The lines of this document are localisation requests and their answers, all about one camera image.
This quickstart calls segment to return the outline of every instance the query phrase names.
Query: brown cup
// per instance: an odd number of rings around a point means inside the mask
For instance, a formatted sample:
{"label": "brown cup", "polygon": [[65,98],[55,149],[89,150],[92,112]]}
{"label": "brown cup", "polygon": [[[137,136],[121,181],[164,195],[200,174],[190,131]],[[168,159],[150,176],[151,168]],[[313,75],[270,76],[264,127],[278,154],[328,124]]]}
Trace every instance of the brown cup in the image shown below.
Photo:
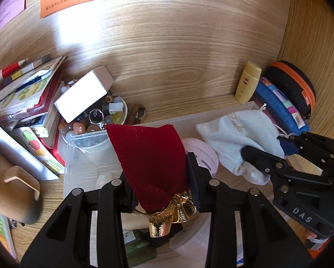
{"label": "brown cup", "polygon": [[20,166],[12,166],[0,154],[0,214],[25,224],[40,214],[39,182]]}

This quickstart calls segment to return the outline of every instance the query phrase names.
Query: white box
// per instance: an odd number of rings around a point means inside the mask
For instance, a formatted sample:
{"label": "white box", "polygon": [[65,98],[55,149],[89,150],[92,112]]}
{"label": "white box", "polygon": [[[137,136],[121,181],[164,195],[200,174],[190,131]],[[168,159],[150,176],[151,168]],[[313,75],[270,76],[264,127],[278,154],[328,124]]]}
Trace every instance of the white box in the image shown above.
{"label": "white box", "polygon": [[67,123],[70,123],[93,103],[107,94],[114,79],[105,66],[89,71],[54,103]]}

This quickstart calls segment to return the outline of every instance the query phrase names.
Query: wooden desk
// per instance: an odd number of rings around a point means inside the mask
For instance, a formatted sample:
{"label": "wooden desk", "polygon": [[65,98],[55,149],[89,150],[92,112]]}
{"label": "wooden desk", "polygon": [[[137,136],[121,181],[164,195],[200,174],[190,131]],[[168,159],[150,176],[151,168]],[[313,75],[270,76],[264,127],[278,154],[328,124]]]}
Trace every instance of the wooden desk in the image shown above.
{"label": "wooden desk", "polygon": [[[155,121],[166,119],[170,117],[178,117],[183,115],[189,115],[192,113],[200,113],[207,110],[215,110],[223,107],[237,105],[238,103],[234,100],[233,96],[222,96],[218,98],[210,98],[205,100],[195,100],[190,102],[171,104],[163,107],[151,108],[149,111],[150,115],[148,116],[147,121]],[[29,247],[30,243],[37,235],[39,230],[43,227],[45,222],[59,206],[63,200],[63,175],[60,176],[59,180],[51,180],[40,182],[41,185],[41,199],[42,199],[42,211],[39,220],[34,225],[26,225],[25,227],[18,226],[16,229],[12,230],[14,247],[18,256],[18,260],[21,260],[25,251]],[[222,166],[219,166],[217,178],[229,184],[233,188],[238,186],[233,185],[235,180],[239,180],[239,176],[232,175]],[[247,190],[252,185],[243,186],[244,190]],[[262,192],[264,192],[263,186],[257,186]],[[296,223],[294,220],[289,219],[288,223],[294,229],[296,234],[304,241],[305,228]],[[166,245],[161,247],[158,250],[157,259],[146,263],[146,266],[153,266],[156,263],[159,265],[166,261],[166,267],[168,260],[173,259],[176,261],[177,265],[180,267],[186,267],[190,265],[190,261],[185,257],[180,256],[174,251],[170,250]],[[204,267],[203,263],[194,263],[193,267]]]}

